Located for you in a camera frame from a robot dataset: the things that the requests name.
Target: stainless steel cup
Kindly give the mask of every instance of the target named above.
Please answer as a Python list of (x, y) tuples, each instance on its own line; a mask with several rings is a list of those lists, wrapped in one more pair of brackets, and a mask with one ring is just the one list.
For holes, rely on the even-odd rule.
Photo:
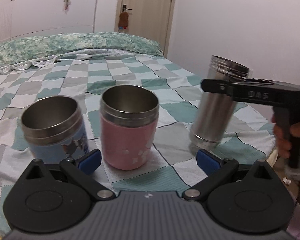
[[(250, 69), (231, 60), (212, 56), (208, 79), (243, 81)], [(193, 144), (205, 150), (218, 145), (232, 116), (236, 102), (223, 94), (202, 93), (198, 113), (191, 127)]]
[(81, 110), (71, 97), (36, 101), (23, 112), (21, 128), (34, 157), (47, 164), (89, 152)]
[(143, 165), (158, 122), (157, 96), (139, 86), (114, 86), (103, 93), (100, 113), (103, 158), (121, 170)]

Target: checkered bedspread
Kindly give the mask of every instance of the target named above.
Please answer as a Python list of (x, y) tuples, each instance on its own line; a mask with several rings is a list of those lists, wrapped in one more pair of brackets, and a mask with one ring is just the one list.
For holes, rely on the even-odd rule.
[[(102, 163), (94, 178), (109, 189), (175, 190), (179, 193), (206, 177), (189, 150), (189, 129), (201, 98), (201, 78), (164, 57), (123, 54), (77, 55), (42, 68), (0, 74), (0, 235), (10, 231), (2, 204), (32, 159), (18, 125), (25, 107), (52, 95), (74, 97), (82, 109), (90, 149), (100, 143), (99, 101), (102, 92), (118, 84), (153, 91), (160, 113), (150, 160), (133, 171)], [(274, 147), (272, 126), (252, 107), (238, 103), (221, 144), (213, 153), (241, 163), (266, 158)]]

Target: door handle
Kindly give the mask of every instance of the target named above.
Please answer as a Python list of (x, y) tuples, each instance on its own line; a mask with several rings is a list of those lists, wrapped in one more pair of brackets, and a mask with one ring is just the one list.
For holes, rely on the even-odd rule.
[(127, 5), (126, 5), (126, 4), (123, 4), (123, 5), (122, 5), (122, 12), (125, 12), (126, 10), (132, 11), (132, 9), (127, 8)]

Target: human hand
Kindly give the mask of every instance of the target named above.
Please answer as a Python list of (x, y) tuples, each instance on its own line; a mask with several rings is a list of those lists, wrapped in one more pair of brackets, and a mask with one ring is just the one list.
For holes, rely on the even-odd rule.
[[(276, 123), (274, 116), (272, 117), (272, 122)], [(275, 125), (273, 127), (273, 133), (275, 135), (275, 143), (279, 149), (278, 155), (285, 159), (289, 158), (290, 157), (289, 150), (291, 150), (291, 142), (283, 138), (283, 131), (278, 125)], [(290, 134), (294, 137), (300, 138), (300, 122), (290, 127)]]

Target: bed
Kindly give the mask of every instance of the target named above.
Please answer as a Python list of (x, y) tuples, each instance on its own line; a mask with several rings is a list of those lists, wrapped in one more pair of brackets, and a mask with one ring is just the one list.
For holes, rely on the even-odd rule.
[[(0, 44), (0, 236), (10, 231), (2, 204), (32, 160), (19, 126), (25, 107), (53, 95), (74, 97), (81, 107), (90, 149), (99, 148), (99, 100), (118, 84), (153, 91), (160, 101), (150, 160), (133, 171), (107, 163), (94, 179), (120, 190), (179, 194), (206, 177), (196, 165), (189, 129), (201, 98), (201, 78), (166, 59), (155, 41), (124, 33), (27, 37)], [(238, 103), (220, 145), (212, 153), (242, 164), (268, 159), (276, 151), (272, 124), (251, 106)]]

